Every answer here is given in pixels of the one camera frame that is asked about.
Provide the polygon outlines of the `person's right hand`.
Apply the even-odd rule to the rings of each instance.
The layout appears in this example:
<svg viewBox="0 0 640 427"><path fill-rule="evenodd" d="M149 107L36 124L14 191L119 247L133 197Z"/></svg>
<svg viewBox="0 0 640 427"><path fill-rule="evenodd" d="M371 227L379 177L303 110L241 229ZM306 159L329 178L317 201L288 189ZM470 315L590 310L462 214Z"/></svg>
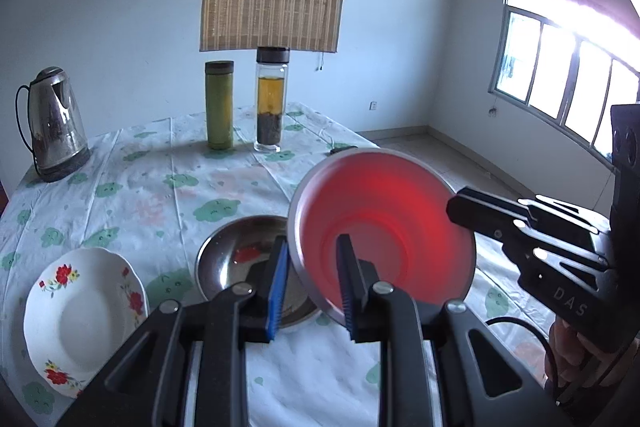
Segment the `person's right hand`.
<svg viewBox="0 0 640 427"><path fill-rule="evenodd" d="M554 355L556 381L560 387L576 381L582 373L582 362L586 358L596 360L596 368L584 380L584 387L592 387L604 373L611 355L598 349L590 340L579 334L570 324L555 317L549 329L549 345Z"/></svg>

